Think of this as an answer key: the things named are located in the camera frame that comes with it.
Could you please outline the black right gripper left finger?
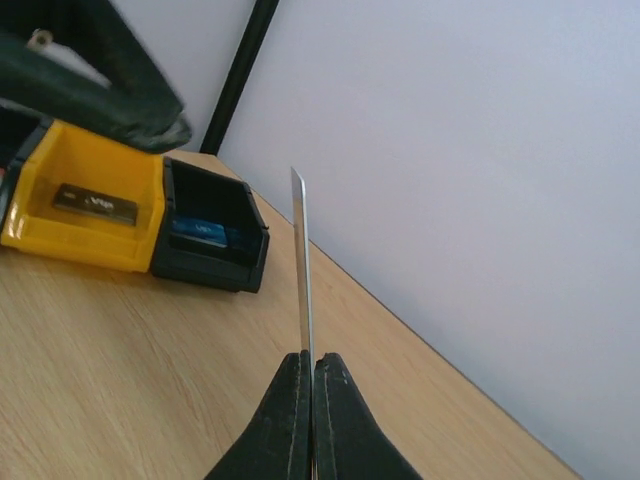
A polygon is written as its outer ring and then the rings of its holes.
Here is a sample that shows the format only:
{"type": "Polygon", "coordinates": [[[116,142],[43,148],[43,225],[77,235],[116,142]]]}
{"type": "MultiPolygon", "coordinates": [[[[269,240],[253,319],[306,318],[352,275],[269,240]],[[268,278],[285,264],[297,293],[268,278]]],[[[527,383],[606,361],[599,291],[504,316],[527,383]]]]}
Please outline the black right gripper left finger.
{"type": "Polygon", "coordinates": [[[285,355],[244,431],[206,475],[224,479],[311,477],[311,367],[285,355]]]}

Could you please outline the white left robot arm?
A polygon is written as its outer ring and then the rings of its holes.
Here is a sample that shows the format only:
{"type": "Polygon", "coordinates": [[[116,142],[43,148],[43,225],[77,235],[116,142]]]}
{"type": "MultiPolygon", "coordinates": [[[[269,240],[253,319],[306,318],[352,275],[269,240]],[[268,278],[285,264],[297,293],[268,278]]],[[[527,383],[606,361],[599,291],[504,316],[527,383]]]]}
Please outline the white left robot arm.
{"type": "Polygon", "coordinates": [[[4,1],[1,103],[147,153],[188,143],[184,105],[109,1],[4,1]]]}

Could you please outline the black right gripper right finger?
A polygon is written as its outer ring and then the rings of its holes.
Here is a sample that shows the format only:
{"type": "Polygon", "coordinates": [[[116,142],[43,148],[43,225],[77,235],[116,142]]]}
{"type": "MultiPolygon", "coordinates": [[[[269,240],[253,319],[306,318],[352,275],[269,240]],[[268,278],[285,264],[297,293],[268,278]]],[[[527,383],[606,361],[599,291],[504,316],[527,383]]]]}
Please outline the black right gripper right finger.
{"type": "Polygon", "coordinates": [[[421,477],[384,434],[337,353],[327,353],[316,363],[313,416],[318,479],[421,477]]]}

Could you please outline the black credit card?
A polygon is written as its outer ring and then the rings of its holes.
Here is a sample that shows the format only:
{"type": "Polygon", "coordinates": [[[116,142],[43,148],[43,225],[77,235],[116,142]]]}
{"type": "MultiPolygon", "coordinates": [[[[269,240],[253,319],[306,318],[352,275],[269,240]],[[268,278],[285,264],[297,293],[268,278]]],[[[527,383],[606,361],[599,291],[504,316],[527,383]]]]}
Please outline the black credit card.
{"type": "Polygon", "coordinates": [[[291,188],[301,346],[309,354],[310,369],[314,370],[314,331],[306,185],[304,179],[295,168],[291,168],[291,188]]]}

